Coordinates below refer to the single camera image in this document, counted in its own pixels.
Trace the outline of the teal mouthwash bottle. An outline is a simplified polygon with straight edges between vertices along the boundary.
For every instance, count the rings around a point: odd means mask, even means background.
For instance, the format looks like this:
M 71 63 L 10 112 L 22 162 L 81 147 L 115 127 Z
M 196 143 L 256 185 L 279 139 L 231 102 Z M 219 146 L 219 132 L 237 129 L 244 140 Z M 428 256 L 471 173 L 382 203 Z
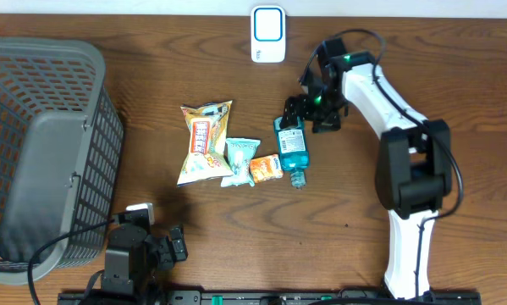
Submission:
M 279 161 L 283 172 L 290 174 L 290 183 L 296 189 L 306 185 L 305 170 L 309 167 L 309 152 L 306 145 L 304 124 L 299 119 L 296 127 L 282 129 L 283 117 L 273 121 L 278 142 Z

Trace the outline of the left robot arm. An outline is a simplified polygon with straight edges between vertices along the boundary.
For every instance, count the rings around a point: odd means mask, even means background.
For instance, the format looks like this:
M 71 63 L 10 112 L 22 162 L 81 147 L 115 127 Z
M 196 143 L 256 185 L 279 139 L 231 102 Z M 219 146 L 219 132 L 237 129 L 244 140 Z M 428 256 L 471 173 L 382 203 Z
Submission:
M 170 270 L 187 258 L 182 225 L 161 238 L 143 225 L 121 225 L 111 231 L 104 269 L 90 278 L 80 303 L 164 304 L 165 293 L 155 273 Z

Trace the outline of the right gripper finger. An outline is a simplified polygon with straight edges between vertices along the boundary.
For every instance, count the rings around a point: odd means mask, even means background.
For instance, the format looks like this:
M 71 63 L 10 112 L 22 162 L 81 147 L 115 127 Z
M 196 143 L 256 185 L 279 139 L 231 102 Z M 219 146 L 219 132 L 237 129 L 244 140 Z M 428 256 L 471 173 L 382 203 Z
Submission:
M 303 119 L 305 100 L 305 96 L 293 96 L 285 101 L 284 113 L 279 123 L 281 130 L 299 126 L 299 122 Z
M 338 131 L 341 128 L 341 116 L 339 112 L 331 112 L 322 119 L 314 119 L 312 132 L 324 133 L 329 131 Z

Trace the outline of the yellow snack bag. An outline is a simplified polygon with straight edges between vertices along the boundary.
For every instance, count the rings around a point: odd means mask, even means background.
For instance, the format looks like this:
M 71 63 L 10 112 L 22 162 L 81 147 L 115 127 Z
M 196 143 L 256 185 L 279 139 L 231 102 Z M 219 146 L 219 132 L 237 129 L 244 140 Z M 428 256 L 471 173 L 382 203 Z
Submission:
M 232 102 L 180 107 L 190 132 L 190 139 L 177 186 L 233 174 L 224 157 Z

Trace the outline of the mint green snack packet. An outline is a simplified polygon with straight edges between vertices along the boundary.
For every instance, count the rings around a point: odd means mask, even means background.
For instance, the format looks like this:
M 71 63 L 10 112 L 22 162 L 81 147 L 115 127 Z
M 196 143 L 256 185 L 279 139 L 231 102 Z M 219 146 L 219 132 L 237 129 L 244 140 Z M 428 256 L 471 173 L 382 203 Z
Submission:
M 254 186 L 255 182 L 250 173 L 250 164 L 261 141 L 248 138 L 228 138 L 226 144 L 227 160 L 233 174 L 223 177 L 220 186 L 229 187 L 244 184 Z

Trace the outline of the orange snack packet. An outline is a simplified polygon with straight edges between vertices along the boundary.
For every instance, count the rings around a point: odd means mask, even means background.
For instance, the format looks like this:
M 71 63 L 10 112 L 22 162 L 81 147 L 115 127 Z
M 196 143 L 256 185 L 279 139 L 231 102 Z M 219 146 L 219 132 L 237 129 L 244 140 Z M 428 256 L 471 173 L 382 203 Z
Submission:
M 250 172 L 255 183 L 280 179 L 284 176 L 278 154 L 252 159 Z

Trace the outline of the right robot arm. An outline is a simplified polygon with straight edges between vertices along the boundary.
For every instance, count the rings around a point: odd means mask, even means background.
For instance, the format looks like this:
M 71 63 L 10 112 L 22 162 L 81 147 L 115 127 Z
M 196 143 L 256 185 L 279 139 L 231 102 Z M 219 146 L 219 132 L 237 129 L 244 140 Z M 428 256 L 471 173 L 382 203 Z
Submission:
M 323 41 L 306 68 L 303 93 L 289 97 L 274 120 L 280 161 L 294 187 L 305 184 L 304 123 L 315 133 L 337 131 L 354 106 L 379 140 L 375 190 L 389 213 L 389 264 L 383 283 L 390 297 L 431 299 L 427 262 L 433 225 L 452 186 L 450 132 L 413 109 L 389 84 L 378 58 L 350 53 L 340 38 Z

